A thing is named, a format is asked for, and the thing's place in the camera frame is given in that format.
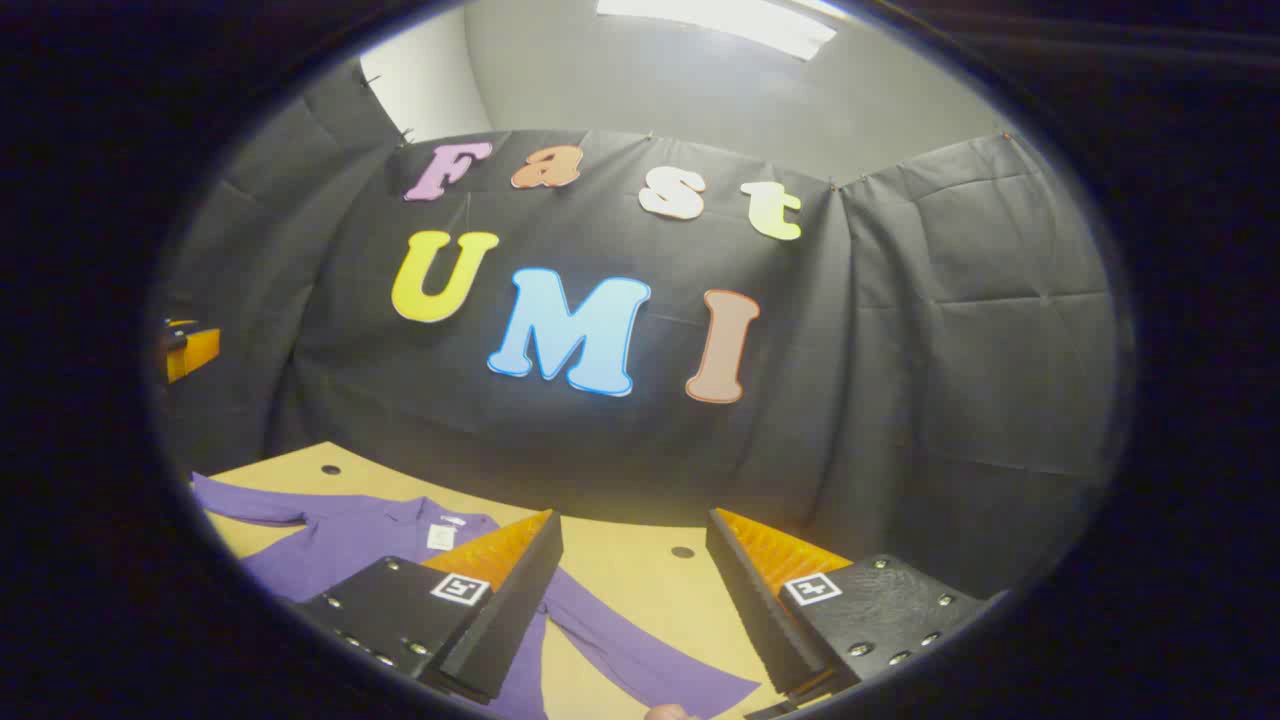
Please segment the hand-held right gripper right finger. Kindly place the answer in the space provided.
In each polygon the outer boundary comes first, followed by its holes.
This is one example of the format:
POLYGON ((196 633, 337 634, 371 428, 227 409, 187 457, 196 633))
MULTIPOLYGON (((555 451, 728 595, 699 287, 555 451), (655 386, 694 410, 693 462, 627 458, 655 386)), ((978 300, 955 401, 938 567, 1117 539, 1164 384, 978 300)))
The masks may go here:
POLYGON ((707 551, 788 701, 897 673, 987 607, 893 555, 849 560, 727 509, 708 512, 707 551))

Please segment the purple shirt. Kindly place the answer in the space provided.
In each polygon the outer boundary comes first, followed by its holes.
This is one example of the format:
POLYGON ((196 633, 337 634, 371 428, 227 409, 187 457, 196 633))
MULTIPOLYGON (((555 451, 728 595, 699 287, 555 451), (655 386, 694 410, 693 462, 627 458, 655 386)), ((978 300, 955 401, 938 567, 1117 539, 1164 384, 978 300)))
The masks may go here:
MULTIPOLYGON (((291 534, 244 557, 247 571, 268 591, 306 601, 384 556, 415 562, 440 551, 426 547, 431 524, 457 527, 456 543, 498 529, 484 514, 454 512, 428 497, 392 501, 364 495, 293 495, 251 489, 193 474, 191 489, 207 511, 291 534)), ((489 710, 503 720, 549 720, 541 684, 547 625, 614 687, 643 705, 678 705, 704 720, 718 716, 755 689, 749 679, 704 664, 632 624, 568 573, 558 570, 545 592, 499 696, 489 710)))

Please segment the black backdrop cloth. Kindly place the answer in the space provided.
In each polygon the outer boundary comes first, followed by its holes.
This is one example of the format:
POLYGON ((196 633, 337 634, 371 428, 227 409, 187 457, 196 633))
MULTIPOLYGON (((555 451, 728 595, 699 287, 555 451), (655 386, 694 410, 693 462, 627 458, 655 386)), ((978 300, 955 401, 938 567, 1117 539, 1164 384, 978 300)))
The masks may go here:
POLYGON ((1024 138, 832 190, 685 138, 517 129, 407 201, 435 146, 392 133, 347 65, 207 183, 163 291, 221 331, 172 392, 195 469, 330 441, 581 518, 721 506, 974 596, 1102 492, 1112 286, 1024 138))

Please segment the long ceiling light panel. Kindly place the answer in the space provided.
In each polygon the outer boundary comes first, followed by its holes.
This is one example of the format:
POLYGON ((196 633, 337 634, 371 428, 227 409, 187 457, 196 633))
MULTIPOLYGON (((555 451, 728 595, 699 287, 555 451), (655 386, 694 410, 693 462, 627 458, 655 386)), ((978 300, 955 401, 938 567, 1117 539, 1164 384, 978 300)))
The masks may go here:
POLYGON ((767 0, 596 0, 602 15, 669 20, 732 35, 809 61, 837 29, 767 0))

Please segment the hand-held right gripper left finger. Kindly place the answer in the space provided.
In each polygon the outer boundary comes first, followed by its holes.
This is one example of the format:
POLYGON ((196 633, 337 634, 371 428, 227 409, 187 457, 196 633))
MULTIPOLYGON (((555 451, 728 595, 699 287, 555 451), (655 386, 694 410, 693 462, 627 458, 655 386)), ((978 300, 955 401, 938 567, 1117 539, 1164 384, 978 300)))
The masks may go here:
POLYGON ((548 509, 424 562, 380 557, 294 609, 389 673, 488 705, 562 553, 561 515, 548 509))

